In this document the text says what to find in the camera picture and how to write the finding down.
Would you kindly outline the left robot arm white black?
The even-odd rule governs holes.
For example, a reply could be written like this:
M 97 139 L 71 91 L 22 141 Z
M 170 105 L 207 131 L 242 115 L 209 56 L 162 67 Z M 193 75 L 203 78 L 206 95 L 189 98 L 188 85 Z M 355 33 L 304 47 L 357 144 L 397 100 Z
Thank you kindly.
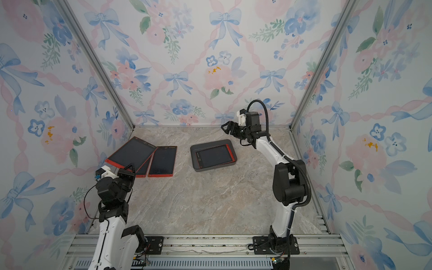
M 130 164 L 113 173 L 104 165 L 96 175 L 100 177 L 96 183 L 101 199 L 97 217 L 100 232 L 89 269 L 129 270 L 135 257 L 144 255 L 150 247 L 139 225 L 127 227 L 127 195 L 133 190 L 135 168 Z

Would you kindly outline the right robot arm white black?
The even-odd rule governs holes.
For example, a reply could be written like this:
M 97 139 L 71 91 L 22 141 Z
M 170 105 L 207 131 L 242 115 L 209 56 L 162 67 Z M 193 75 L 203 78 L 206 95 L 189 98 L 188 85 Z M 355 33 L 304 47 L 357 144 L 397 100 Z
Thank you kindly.
M 257 131 L 252 131 L 250 127 L 228 121 L 221 129 L 228 135 L 247 141 L 274 166 L 272 191 L 279 204 L 267 243 L 273 253 L 287 254 L 292 239 L 295 210 L 310 202 L 311 186 L 304 163 L 293 160 L 274 143 L 267 132 L 261 130 L 260 125 L 257 127 Z

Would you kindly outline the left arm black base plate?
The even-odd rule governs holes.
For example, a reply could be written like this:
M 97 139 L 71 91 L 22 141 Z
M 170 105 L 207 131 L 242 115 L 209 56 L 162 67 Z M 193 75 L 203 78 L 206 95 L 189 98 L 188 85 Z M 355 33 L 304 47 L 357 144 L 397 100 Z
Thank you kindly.
M 163 244 L 163 236 L 146 236 L 143 240 L 138 240 L 136 255 L 161 255 Z

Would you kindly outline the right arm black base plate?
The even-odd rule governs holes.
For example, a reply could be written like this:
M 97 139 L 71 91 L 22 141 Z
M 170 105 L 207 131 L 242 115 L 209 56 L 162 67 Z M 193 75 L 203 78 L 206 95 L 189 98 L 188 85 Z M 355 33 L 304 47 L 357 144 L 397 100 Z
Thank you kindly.
M 253 236 L 248 249 L 255 255 L 299 255 L 299 245 L 294 235 L 283 238 L 268 236 Z

